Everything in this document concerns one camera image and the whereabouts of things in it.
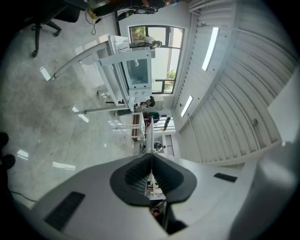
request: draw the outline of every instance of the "desk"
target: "desk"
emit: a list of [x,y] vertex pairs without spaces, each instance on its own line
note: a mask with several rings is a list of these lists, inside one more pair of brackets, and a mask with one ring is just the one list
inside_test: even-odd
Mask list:
[[[85,109],[76,112],[76,114],[124,109],[130,109],[133,112],[136,100],[135,97],[129,96],[128,83],[124,72],[124,69],[126,69],[127,66],[122,64],[122,62],[151,59],[154,56],[155,52],[153,50],[131,51],[129,48],[129,39],[127,37],[109,36],[108,41],[87,49],[67,62],[54,73],[51,80],[58,78],[66,69],[78,61],[88,61],[93,63],[98,69],[115,106]],[[119,101],[122,100],[124,101],[124,104],[119,104]]]
[[[126,114],[126,115],[122,115],[120,116],[121,118],[126,118],[126,117],[131,117],[131,116],[135,116],[135,115],[139,115],[139,123],[138,124],[123,124],[123,125],[119,125],[117,127],[112,127],[112,129],[119,129],[119,130],[125,130],[125,129],[138,129],[139,130],[139,134],[138,135],[132,135],[132,138],[144,138],[145,137],[145,121],[144,121],[144,117],[143,117],[143,113],[142,112],[135,112],[135,113],[131,113],[131,114]],[[127,121],[124,122],[133,122],[133,118],[130,118]]]

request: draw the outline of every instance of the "chair base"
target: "chair base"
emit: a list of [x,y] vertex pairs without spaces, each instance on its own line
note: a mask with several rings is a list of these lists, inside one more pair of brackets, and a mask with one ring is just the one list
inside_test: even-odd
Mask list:
[[56,31],[55,33],[53,33],[53,36],[57,37],[60,34],[60,31]]
[[37,56],[37,54],[38,54],[38,50],[34,50],[34,51],[32,52],[32,54],[31,54],[31,56],[32,56],[33,58],[35,58],[35,57]]

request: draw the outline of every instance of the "fluorescent light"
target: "fluorescent light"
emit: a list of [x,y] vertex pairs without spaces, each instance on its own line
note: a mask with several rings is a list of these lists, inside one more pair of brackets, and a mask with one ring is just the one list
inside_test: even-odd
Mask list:
[[193,101],[193,97],[190,95],[188,97],[188,100],[187,100],[187,103],[184,105],[184,108],[182,110],[182,113],[181,113],[181,117],[183,118],[184,114],[186,113],[188,107],[190,106],[191,102]]
[[204,71],[207,70],[208,64],[210,62],[212,52],[214,51],[214,48],[215,48],[215,45],[216,45],[216,40],[217,40],[218,33],[219,33],[219,28],[213,28],[212,29],[212,34],[211,34],[211,37],[210,37],[210,45],[208,46],[207,53],[206,53],[206,56],[205,56],[205,59],[204,59],[204,63],[202,65],[202,69]]
[[48,81],[51,78],[44,66],[42,66],[39,70],[43,74],[43,76],[46,79],[46,81]]

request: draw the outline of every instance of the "concrete floor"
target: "concrete floor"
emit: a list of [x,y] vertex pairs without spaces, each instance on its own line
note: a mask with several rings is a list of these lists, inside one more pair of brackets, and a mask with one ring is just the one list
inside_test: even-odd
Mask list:
[[[8,187],[33,200],[82,169],[131,156],[135,146],[129,130],[112,131],[118,119],[111,114],[90,113],[86,120],[72,111],[105,105],[105,98],[96,94],[103,82],[91,74],[93,69],[78,63],[53,82],[40,72],[44,67],[52,75],[82,47],[115,35],[114,16],[97,24],[96,35],[84,12],[76,23],[54,21],[62,32],[54,37],[55,30],[43,27],[36,58],[30,56],[34,32],[29,26],[13,39],[0,68],[0,131],[10,137],[3,153],[16,157]],[[34,204],[13,196],[28,207]]]

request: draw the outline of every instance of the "office chair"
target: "office chair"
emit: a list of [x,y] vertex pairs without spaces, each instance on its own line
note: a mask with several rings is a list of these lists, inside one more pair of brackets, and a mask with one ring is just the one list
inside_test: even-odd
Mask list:
[[57,37],[60,34],[61,28],[51,20],[53,18],[59,19],[69,23],[77,22],[80,11],[84,11],[88,8],[88,3],[83,0],[44,0],[38,2],[39,6],[35,6],[36,11],[31,13],[30,18],[25,21],[21,26],[21,29],[35,24],[31,30],[35,31],[35,47],[36,49],[32,52],[32,57],[35,58],[38,54],[39,47],[39,34],[42,25],[48,25],[56,29],[53,34]]

